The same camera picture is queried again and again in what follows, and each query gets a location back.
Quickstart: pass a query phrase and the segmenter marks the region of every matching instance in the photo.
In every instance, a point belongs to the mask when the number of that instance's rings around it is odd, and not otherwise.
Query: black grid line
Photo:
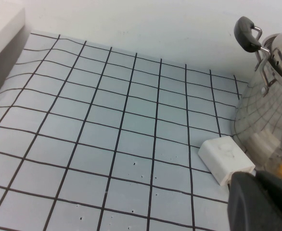
[[[185,93],[186,93],[186,118],[187,118],[187,137],[188,137],[188,153],[189,153],[188,157],[189,157],[189,171],[190,171],[190,186],[191,186],[191,194],[193,195],[193,179],[192,179],[192,169],[191,169],[190,129],[189,129],[188,96],[187,96],[187,65],[185,65]],[[193,231],[195,231],[193,196],[191,196],[191,214],[192,214]]]
[[[49,78],[53,78],[53,79],[56,79],[56,80],[59,80],[59,81],[64,81],[62,79],[59,79],[59,78],[55,78],[55,77],[51,77],[51,76],[47,76],[47,75],[41,75],[41,74],[35,74],[35,75],[38,75],[38,76],[44,76],[44,77],[49,77]],[[110,77],[110,78],[113,78],[113,79],[117,79],[117,80],[120,80],[120,81],[125,81],[125,82],[129,82],[129,80],[125,80],[125,79],[121,79],[121,78],[116,78],[116,77],[112,77],[112,76],[108,76],[108,75],[104,75],[106,77]],[[75,84],[75,85],[80,85],[80,86],[84,86],[84,87],[89,87],[89,88],[95,88],[93,86],[89,86],[89,85],[84,85],[84,84],[80,84],[80,83],[75,83],[75,82],[71,82],[71,81],[67,81],[68,83],[72,83],[72,84]],[[144,83],[139,83],[139,82],[134,82],[132,81],[132,83],[135,83],[135,84],[139,84],[139,85],[143,85],[143,86],[147,86],[147,87],[150,87],[150,88],[154,88],[154,89],[157,89],[157,87],[154,87],[154,86],[151,86],[151,85],[147,85],[147,84],[144,84]],[[164,91],[168,91],[168,92],[172,92],[172,93],[175,93],[175,94],[179,94],[179,95],[185,95],[183,93],[179,93],[179,92],[176,92],[176,91],[171,91],[171,90],[167,90],[167,89],[163,89],[161,88],[160,90],[164,90]],[[209,99],[205,99],[205,98],[202,98],[202,97],[198,97],[198,96],[192,96],[192,95],[188,95],[189,97],[192,97],[192,98],[197,98],[197,99],[201,99],[201,100],[205,100],[205,101],[209,101],[209,102],[213,102],[212,100],[209,100]],[[218,102],[216,101],[216,103],[220,103],[220,104],[223,104],[223,105],[226,105],[226,106],[230,106],[230,107],[235,107],[234,105],[230,105],[230,104],[227,104],[227,103],[222,103],[222,102]]]
[[[232,78],[225,77],[225,76],[218,76],[218,75],[212,75],[212,76],[216,76],[216,77],[220,77],[220,78],[226,78],[226,79],[234,80],[234,79],[232,79]],[[247,84],[248,84],[248,82],[245,82],[245,81],[242,81],[242,80],[237,80],[237,81],[238,81],[238,82],[241,82],[241,83],[247,83]]]
[[[235,79],[235,85],[236,85],[237,97],[238,97],[238,100],[239,100],[240,98],[239,98],[239,92],[238,92],[237,80],[236,80],[235,75],[233,75],[233,76],[234,76],[234,79]]]
[[[216,103],[215,103],[214,90],[213,90],[212,71],[209,70],[209,73],[210,73],[210,86],[211,86],[212,94],[213,94],[213,102],[214,102],[214,108],[215,108],[215,114],[216,114],[216,121],[217,121],[218,133],[219,133],[219,136],[221,137],[220,127],[219,127],[219,121],[218,121],[218,115],[217,115],[217,109],[216,109]]]
[[[53,37],[49,37],[49,36],[45,36],[45,35],[40,35],[40,34],[36,34],[36,33],[31,33],[32,35],[36,35],[36,36],[41,36],[41,37],[47,37],[47,38],[51,38],[51,39],[56,39],[56,38],[53,38]],[[76,42],[76,41],[73,41],[71,39],[68,39],[68,38],[60,38],[60,40],[69,40],[71,42],[74,42],[74,43],[77,43],[77,44],[80,44],[82,45],[82,43],[79,43],[79,42]],[[108,49],[104,49],[104,48],[100,48],[100,47],[94,47],[94,46],[90,46],[90,45],[85,45],[86,47],[92,47],[92,48],[96,48],[96,49],[100,49],[100,50],[104,50],[104,51],[109,51]],[[122,55],[126,55],[126,56],[130,56],[130,57],[133,57],[133,55],[129,55],[129,54],[124,54],[124,53],[120,53],[118,51],[111,51],[112,53],[118,53],[118,54],[122,54]],[[147,60],[147,61],[150,61],[150,62],[154,62],[154,63],[159,63],[158,61],[154,61],[154,60],[150,60],[150,59],[145,59],[145,58],[139,58],[137,57],[137,59],[144,59],[144,60]],[[168,66],[173,66],[173,67],[177,67],[177,68],[180,68],[180,69],[185,69],[184,67],[181,67],[181,66],[176,66],[176,65],[172,65],[172,64],[166,64],[166,63],[163,63],[164,65],[168,65]],[[188,69],[188,71],[194,71],[194,72],[198,72],[198,73],[202,73],[202,74],[206,74],[206,75],[210,75],[209,73],[206,73],[206,72],[202,72],[202,71],[197,71],[197,70],[193,70],[193,69]],[[219,75],[212,75],[212,76],[216,76],[216,77],[221,77],[221,78],[225,78],[225,79],[230,79],[230,80],[234,80],[233,78],[229,78],[229,77],[224,77],[224,76],[219,76]],[[241,82],[241,83],[248,83],[248,82],[245,82],[245,81],[242,81],[242,80],[237,80],[238,82]]]
[[[58,98],[63,98],[63,99],[69,99],[69,100],[72,100],[70,98],[67,98],[67,97],[61,97],[61,96],[58,96]],[[121,110],[119,109],[113,109],[113,108],[109,108],[109,107],[105,107],[105,106],[100,106],[100,105],[96,105],[96,104],[93,104],[92,105],[95,105],[97,107],[103,107],[103,108],[107,108],[107,109],[110,109],[110,110],[116,110],[116,111],[120,111],[122,112]],[[28,108],[28,107],[24,107],[24,106],[19,106],[19,105],[13,105],[13,106],[0,106],[0,108],[12,108],[12,107],[16,107],[16,108],[23,108],[23,109],[27,109],[27,110],[31,110],[31,111],[37,111],[37,112],[43,112],[43,113],[48,113],[48,111],[43,111],[43,110],[38,110],[38,109],[34,109],[34,108]],[[131,112],[126,112],[128,114],[132,114],[132,115],[137,115],[137,116],[141,116],[141,117],[145,117],[145,118],[150,118],[150,119],[156,119],[154,117],[150,117],[150,116],[146,116],[146,115],[139,115],[137,113],[131,113]],[[62,114],[57,114],[57,113],[53,113],[53,112],[49,112],[49,114],[51,115],[56,115],[56,116],[61,116],[61,117],[65,117],[65,118],[70,118],[70,119],[73,119],[73,120],[78,120],[78,121],[83,121],[83,119],[78,119],[78,118],[75,118],[75,117],[71,117],[71,116],[67,116],[67,115],[62,115]],[[173,122],[173,121],[169,121],[169,120],[164,120],[164,119],[160,119],[158,118],[157,120],[159,121],[164,121],[164,122],[167,122],[167,123],[171,123],[171,124],[175,124],[175,125],[178,125],[178,126],[182,126],[182,127],[186,127],[186,125],[183,125],[183,124],[179,124],[179,123],[176,123],[176,122]],[[106,125],[106,124],[101,124],[101,123],[96,123],[96,122],[92,122],[92,121],[86,121],[86,123],[91,123],[91,124],[97,124],[97,125],[101,125],[101,126],[105,126],[105,127],[109,127],[109,128],[115,128],[115,129],[118,129],[118,127],[114,127],[114,126],[110,126],[110,125]],[[211,131],[211,130],[208,130],[208,129],[204,129],[204,128],[197,128],[197,127],[192,127],[192,126],[189,126],[190,128],[193,128],[193,129],[197,129],[197,130],[203,130],[203,131],[208,131],[208,132],[212,132],[212,133],[215,133],[215,134],[219,134],[218,132],[216,131]],[[141,132],[136,132],[136,131],[132,131],[132,130],[128,130],[128,129],[122,129],[124,131],[129,131],[129,132],[133,132],[133,133],[136,133],[136,134],[141,134],[141,135],[145,135],[145,136],[150,136],[150,137],[154,137],[153,135],[150,135],[150,134],[145,134],[145,133],[141,133]]]
[[[56,96],[54,94],[50,94],[50,93],[46,93],[46,92],[42,92],[42,91],[39,91],[39,90],[35,90],[35,89],[29,89],[29,88],[24,88],[25,90],[32,90],[32,91],[36,91],[36,92],[39,92],[39,93],[42,93],[42,94],[47,94],[47,95],[50,95],[50,96]],[[6,91],[9,91],[9,90],[22,90],[22,88],[13,88],[13,89],[7,89],[7,90],[4,90],[2,91],[0,94],[6,92]],[[102,91],[107,91],[107,92],[110,92],[110,93],[114,93],[114,94],[118,94],[118,95],[123,95],[125,96],[124,94],[121,94],[121,93],[118,93],[118,92],[114,92],[114,91],[110,91],[110,90],[104,90],[104,89],[99,89],[99,90],[102,90]],[[137,96],[129,96],[131,98],[135,98],[135,99],[140,99],[140,100],[145,100],[145,101],[148,101],[148,102],[152,102],[152,103],[156,103],[155,101],[152,101],[152,100],[148,100],[148,99],[144,99],[144,98],[141,98],[141,97],[137,97]],[[69,100],[73,100],[73,101],[76,101],[76,102],[81,102],[81,103],[87,103],[89,104],[88,102],[85,102],[85,101],[80,101],[80,100],[76,100],[76,99],[72,99],[72,98],[67,98],[67,97],[63,97],[63,96],[59,96],[59,98],[63,98],[63,99],[69,99]],[[161,105],[165,105],[165,106],[169,106],[169,107],[173,107],[173,108],[178,108],[178,109],[181,109],[181,110],[184,110],[184,108],[181,108],[181,107],[177,107],[177,106],[173,106],[173,105],[170,105],[170,104],[165,104],[165,103],[159,103]],[[208,114],[208,113],[204,113],[204,112],[199,112],[199,111],[194,111],[194,110],[188,110],[190,112],[195,112],[195,113],[200,113],[200,114],[204,114],[204,115],[208,115],[208,116],[213,116],[213,117],[216,117],[215,115],[212,115],[212,114]],[[222,118],[222,119],[226,119],[226,120],[230,120],[230,121],[234,121],[234,119],[229,119],[229,118],[224,118],[224,117],[221,117],[221,116],[218,116],[218,118]]]
[[[55,46],[55,44],[57,43],[57,41],[59,40],[60,35],[58,36],[58,39],[56,39],[55,43],[53,44],[53,46],[51,47],[51,49]],[[45,58],[48,56],[48,54],[50,53],[51,49],[48,51],[48,53],[45,55],[45,57],[43,58],[43,60],[45,60]],[[12,103],[12,105],[14,105],[14,103],[17,101],[18,97],[20,96],[20,94],[22,93],[22,91],[26,88],[27,84],[29,83],[29,81],[31,80],[31,78],[33,77],[33,75],[37,72],[37,70],[39,69],[40,65],[42,64],[43,61],[41,61],[39,63],[39,65],[37,66],[37,68],[35,69],[35,71],[32,73],[32,75],[30,76],[30,78],[27,80],[26,84],[24,85],[23,88],[21,88],[20,92],[18,93],[16,99],[14,100],[14,102]],[[1,121],[4,119],[4,117],[6,116],[6,114],[8,113],[8,111],[10,110],[10,107],[6,110],[6,112],[4,113],[4,115],[2,116],[2,118],[0,119],[0,123]]]
[[[71,169],[73,171],[78,171],[78,172],[83,172],[86,174],[92,174],[92,175],[96,175],[96,176],[102,176],[102,177],[108,177],[107,175],[103,175],[103,174],[97,174],[97,173],[91,173],[91,172],[87,172],[87,171],[83,171],[83,170],[79,170],[79,169]],[[147,183],[143,183],[143,182],[138,182],[138,181],[133,181],[133,180],[128,180],[128,179],[122,179],[122,178],[117,178],[117,177],[111,177],[112,179],[115,180],[121,180],[121,181],[126,181],[126,182],[132,182],[132,183],[137,183],[137,184],[142,184],[142,185],[146,185],[146,186],[150,186],[150,184]],[[154,186],[154,188],[158,188],[158,189],[162,189],[162,190],[166,190],[166,191],[171,191],[171,192],[178,192],[178,193],[183,193],[186,195],[190,195],[191,197],[199,197],[202,199],[206,199],[206,200],[210,200],[210,201],[215,201],[215,202],[219,202],[219,203],[223,203],[223,204],[227,204],[228,202],[226,201],[221,201],[221,200],[217,200],[217,199],[213,199],[213,198],[208,198],[208,197],[204,197],[204,196],[199,196],[199,195],[194,195],[188,192],[182,192],[182,191],[178,191],[178,190],[174,190],[174,189],[169,189],[169,188],[164,188],[164,187],[160,187],[160,186]],[[45,195],[41,195],[41,194],[36,194],[36,193],[32,193],[32,192],[25,192],[22,190],[18,190],[18,189],[12,189],[12,188],[7,188],[4,186],[0,186],[0,189],[4,189],[4,190],[9,190],[11,192],[16,192],[16,193],[22,193],[22,194],[26,194],[26,195],[30,195],[30,196],[35,196],[35,197],[39,197],[39,198],[45,198],[45,199],[50,199],[50,200],[57,200],[57,201],[63,201],[63,202],[68,202],[71,204],[78,204],[78,205],[83,205],[83,206],[87,206],[87,207],[93,207],[93,208],[97,208],[97,209],[102,209],[102,207],[97,206],[97,205],[90,205],[90,204],[86,204],[86,203],[82,203],[82,202],[75,202],[75,201],[70,201],[70,200],[66,200],[66,199],[62,199],[62,198],[56,198],[56,197],[52,197],[52,196],[45,196]],[[130,212],[125,212],[125,211],[121,211],[121,210],[116,210],[116,209],[109,209],[109,208],[104,208],[104,210],[106,211],[113,211],[113,212],[117,212],[117,213],[121,213],[121,214],[127,214],[127,215],[132,215],[132,216],[136,216],[136,217],[142,217],[147,219],[148,216],[143,216],[143,215],[138,215],[138,214],[134,214],[134,213],[130,213]],[[172,221],[167,221],[167,220],[163,220],[163,222],[165,223],[172,223]],[[180,223],[175,223],[179,226],[184,226],[184,224],[180,224]]]
[[[89,59],[89,60],[93,60],[93,61],[97,61],[97,62],[100,62],[100,63],[103,63],[103,61],[100,61],[100,60],[96,60],[96,59],[92,59],[92,58],[88,58],[88,57],[84,57],[84,56],[81,56],[81,58],[85,58],[85,59]],[[16,63],[16,65],[22,65],[22,64],[28,64],[28,63],[34,63],[34,62],[40,62],[41,60],[36,60],[36,61],[30,61],[30,62],[26,62],[26,63]],[[58,63],[58,62],[55,62],[55,61],[50,61],[50,60],[45,60],[45,62],[51,62],[51,63],[55,63],[55,64],[58,64],[58,65],[62,65],[62,66],[65,66],[65,67],[69,67],[70,66],[67,66],[67,65],[64,65],[64,64],[61,64],[61,63]],[[126,67],[126,66],[122,66],[122,65],[118,65],[118,64],[112,64],[112,63],[108,63],[109,65],[114,65],[114,66],[120,66],[122,68],[126,68],[126,69],[130,69],[130,67]],[[86,72],[90,72],[90,73],[95,73],[95,72],[91,72],[91,71],[87,71],[87,70],[83,70],[83,69],[79,69],[79,68],[75,68],[77,70],[81,70],[81,71],[86,71]],[[141,71],[141,70],[138,70],[136,69],[135,71],[139,71],[139,72],[143,72],[143,73],[147,73],[149,75],[153,75],[153,76],[158,76],[156,74],[153,74],[153,73],[149,73],[149,72],[145,72],[145,71]],[[168,79],[171,79],[171,80],[175,80],[175,81],[178,81],[178,82],[182,82],[184,83],[185,81],[183,80],[179,80],[179,79],[175,79],[175,78],[171,78],[171,77],[167,77],[167,76],[163,76],[161,75],[161,77],[164,77],[164,78],[168,78]],[[219,91],[224,91],[224,92],[228,92],[228,93],[231,93],[231,94],[237,94],[236,92],[232,92],[232,91],[228,91],[228,90],[222,90],[222,89],[218,89],[218,88],[214,88],[214,87],[209,87],[209,86],[205,86],[205,85],[202,85],[202,84],[197,84],[197,83],[191,83],[191,82],[187,82],[188,84],[192,84],[192,85],[196,85],[196,86],[201,86],[201,87],[205,87],[205,88],[212,88],[212,89],[215,89],[215,90],[219,90]]]
[[[122,153],[122,154],[126,154],[126,155],[131,155],[131,154],[124,153],[124,152],[118,152],[118,153]],[[15,155],[8,154],[8,153],[4,153],[4,152],[0,152],[0,154],[1,154],[1,155],[5,155],[5,156],[9,156],[9,157],[13,157],[13,158],[16,158],[16,159],[21,159],[21,160],[23,159],[23,158],[20,157],[20,156],[15,156]],[[152,158],[148,158],[148,157],[142,157],[142,156],[137,156],[137,157],[152,160]],[[58,167],[58,168],[66,169],[65,166],[55,165],[55,164],[46,163],[46,162],[41,162],[41,161],[36,161],[36,160],[29,159],[29,158],[24,158],[24,160],[29,161],[29,162],[32,162],[32,163],[40,164],[40,165],[47,165],[47,166],[52,166],[52,167]],[[162,162],[162,163],[166,163],[166,164],[170,164],[169,162],[164,162],[164,161],[160,161],[160,160],[155,160],[155,161],[157,161],[157,162]],[[73,167],[69,167],[68,169],[69,169],[69,170],[76,171],[76,172],[82,172],[82,173],[86,173],[86,174],[90,174],[90,175],[95,175],[95,176],[101,176],[101,177],[106,177],[106,178],[109,177],[108,175],[104,175],[104,174],[100,174],[100,173],[95,173],[95,172],[90,172],[90,171],[85,171],[85,170],[78,169],[78,168],[73,168]],[[211,174],[210,172],[207,172],[207,171],[203,171],[203,170],[199,170],[199,169],[194,169],[194,168],[191,168],[191,169],[196,170],[196,171],[201,171],[201,172],[204,172],[204,173]],[[112,177],[112,176],[111,176],[111,178],[112,178],[112,179],[116,179],[116,180],[127,181],[127,182],[133,182],[133,183],[137,183],[137,184],[143,184],[143,185],[150,186],[150,184],[148,184],[148,183],[144,183],[144,182],[140,182],[140,181],[136,181],[136,180],[129,180],[129,179],[125,179],[125,178],[118,178],[118,177]],[[187,194],[187,195],[192,195],[192,194],[189,193],[189,192],[183,192],[183,191],[179,191],[179,190],[175,190],[175,189],[170,189],[170,188],[166,188],[166,187],[156,186],[156,185],[153,185],[153,184],[152,184],[152,186],[153,186],[154,188],[159,188],[159,189],[163,189],[163,190],[167,190],[167,191],[174,191],[174,192],[180,192],[180,193]],[[209,197],[204,197],[204,196],[199,196],[199,195],[194,195],[194,196],[202,197],[202,198],[207,199],[207,200],[214,200],[214,201],[219,201],[219,202],[222,202],[222,203],[226,203],[225,201],[221,201],[221,200],[217,200],[217,199],[213,199],[213,198],[209,198]]]
[[[155,127],[154,127],[154,142],[153,142],[152,167],[151,167],[151,181],[150,181],[149,204],[148,204],[147,224],[146,224],[146,230],[147,231],[150,230],[150,217],[151,217],[151,209],[152,209],[153,178],[154,178],[154,165],[155,165],[155,148],[156,148],[156,133],[157,133],[157,119],[158,119],[158,106],[159,106],[158,102],[159,102],[161,66],[162,66],[162,59],[160,59],[159,76],[158,76],[158,89],[157,89]]]
[[[111,47],[110,50],[109,50],[108,57],[107,57],[106,62],[105,62],[105,64],[104,64],[104,67],[103,67],[103,70],[102,70],[100,79],[99,79],[99,81],[98,81],[98,83],[97,83],[97,87],[96,87],[95,92],[94,92],[94,94],[93,94],[93,97],[92,97],[91,103],[90,103],[90,105],[89,105],[87,114],[86,114],[86,116],[85,116],[85,118],[84,118],[84,120],[83,120],[83,123],[82,123],[81,129],[80,129],[80,132],[79,132],[77,141],[76,141],[76,143],[75,143],[75,146],[74,146],[74,148],[73,148],[73,151],[72,151],[71,156],[70,156],[70,158],[69,158],[69,161],[68,161],[68,163],[67,163],[67,166],[66,166],[66,169],[65,169],[63,178],[62,178],[62,180],[61,180],[60,186],[59,186],[59,188],[58,188],[58,191],[57,191],[57,193],[56,193],[55,199],[54,199],[54,201],[53,201],[53,203],[52,203],[50,212],[49,212],[49,214],[48,214],[48,217],[47,217],[47,220],[46,220],[44,229],[43,229],[44,231],[47,229],[47,226],[48,226],[48,224],[49,224],[51,215],[52,215],[53,210],[54,210],[54,207],[55,207],[55,203],[56,203],[56,201],[57,201],[57,199],[58,199],[58,197],[59,197],[60,191],[61,191],[61,189],[62,189],[64,180],[65,180],[65,177],[66,177],[66,175],[67,175],[67,173],[68,173],[68,169],[69,169],[70,163],[72,162],[72,159],[73,159],[73,157],[74,157],[74,154],[75,154],[75,151],[76,151],[76,148],[77,148],[77,144],[78,144],[78,142],[79,142],[79,140],[80,140],[80,137],[81,137],[81,134],[82,134],[84,125],[85,125],[86,120],[87,120],[87,118],[88,118],[88,115],[89,115],[89,113],[90,113],[90,110],[91,110],[91,107],[92,107],[94,98],[95,98],[95,96],[96,96],[96,93],[97,93],[99,84],[100,84],[100,82],[101,82],[101,80],[102,80],[103,72],[104,72],[104,70],[105,70],[105,68],[106,68],[106,66],[107,66],[107,62],[108,62],[108,59],[109,59],[109,57],[110,57],[111,49],[112,49],[112,47]]]
[[[77,61],[78,61],[78,57],[76,58],[75,63],[74,63],[73,66],[76,65]],[[73,70],[73,68],[71,68],[70,72],[68,73],[68,75],[67,75],[67,77],[66,77],[66,81],[68,80],[68,78],[69,78],[69,76],[70,76],[72,70]],[[26,158],[27,154],[29,153],[29,151],[30,151],[30,149],[31,149],[31,147],[32,147],[32,145],[33,145],[33,143],[35,142],[35,140],[36,140],[36,138],[37,138],[37,136],[38,136],[38,134],[39,134],[40,129],[42,128],[44,122],[46,121],[48,114],[50,113],[51,109],[53,108],[53,106],[54,106],[54,104],[55,104],[55,102],[56,102],[56,100],[57,100],[57,98],[59,97],[59,95],[60,95],[60,93],[61,93],[61,91],[62,91],[62,89],[63,89],[63,87],[64,87],[64,85],[65,85],[65,83],[66,83],[66,81],[65,81],[65,82],[63,83],[63,85],[61,86],[61,89],[59,90],[57,96],[55,97],[55,99],[54,99],[54,101],[53,101],[53,103],[52,103],[50,109],[49,109],[48,112],[45,114],[45,116],[44,116],[44,118],[43,118],[43,121],[41,122],[41,124],[40,124],[40,126],[39,126],[37,132],[35,133],[35,136],[34,136],[32,142],[30,143],[30,145],[29,145],[29,147],[28,147],[28,149],[27,149],[27,151],[26,151],[24,157],[23,157],[22,160],[20,161],[20,163],[19,163],[19,165],[18,165],[18,167],[17,167],[17,169],[16,169],[16,171],[15,171],[15,173],[14,173],[14,175],[13,175],[11,181],[9,182],[9,185],[8,185],[7,189],[5,190],[5,192],[4,192],[3,196],[2,196],[2,198],[0,199],[0,206],[1,206],[1,204],[2,204],[2,202],[3,202],[3,200],[4,200],[4,198],[6,197],[7,192],[8,192],[8,190],[10,189],[10,187],[11,187],[13,181],[15,180],[15,178],[16,178],[16,176],[17,176],[17,173],[19,172],[19,170],[20,170],[20,168],[21,168],[21,165],[22,165],[23,162],[25,161],[25,158]]]
[[[134,71],[135,64],[136,64],[136,59],[137,59],[137,53],[136,53],[136,55],[135,55],[135,59],[134,59],[133,66],[132,66],[130,81],[129,81],[129,85],[128,85],[128,90],[127,90],[127,94],[126,94],[124,109],[123,109],[122,118],[121,118],[121,123],[120,123],[120,127],[119,127],[118,134],[117,134],[117,139],[116,139],[116,144],[115,144],[115,150],[114,150],[114,153],[113,153],[113,158],[112,158],[111,167],[110,167],[110,173],[109,173],[108,182],[107,182],[107,186],[106,186],[106,190],[105,190],[106,193],[105,193],[104,198],[103,198],[102,209],[101,209],[101,213],[100,213],[100,217],[99,217],[99,221],[98,221],[98,225],[97,225],[97,231],[100,231],[101,224],[102,224],[103,211],[104,211],[104,208],[105,208],[105,205],[106,205],[107,196],[108,196],[108,192],[109,192],[109,186],[110,186],[110,181],[111,181],[111,175],[112,175],[112,171],[113,171],[113,167],[114,167],[114,162],[115,162],[115,157],[116,157],[118,142],[119,142],[119,139],[120,139],[121,130],[122,130],[122,126],[123,126],[124,115],[125,115],[125,110],[126,110],[126,106],[127,106],[128,95],[129,95],[129,91],[130,91],[131,80],[132,80],[133,71]]]

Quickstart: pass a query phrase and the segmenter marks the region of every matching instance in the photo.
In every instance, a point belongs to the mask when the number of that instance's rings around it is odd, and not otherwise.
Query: stainless steel pot
[[[256,37],[252,30],[258,31]],[[242,95],[232,124],[234,140],[257,169],[282,178],[282,33],[261,44],[262,30],[241,17],[234,35],[241,47],[255,52],[258,59],[255,76]]]

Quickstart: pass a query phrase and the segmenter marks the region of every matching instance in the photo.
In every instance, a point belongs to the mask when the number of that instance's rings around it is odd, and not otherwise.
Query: white plastic piece
[[[24,7],[0,0],[0,52],[24,25]]]
[[[205,141],[198,154],[220,185],[228,184],[234,172],[251,173],[255,168],[230,136]]]

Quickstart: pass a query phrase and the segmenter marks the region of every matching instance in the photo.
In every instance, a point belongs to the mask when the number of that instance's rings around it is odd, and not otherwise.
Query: white shelf
[[[0,52],[24,25],[24,7],[0,0]]]

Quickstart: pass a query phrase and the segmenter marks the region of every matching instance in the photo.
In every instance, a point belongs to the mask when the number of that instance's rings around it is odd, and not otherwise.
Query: white wall
[[[246,77],[256,64],[233,36],[251,18],[267,35],[282,31],[282,0],[9,0],[37,30],[60,33],[179,63]]]

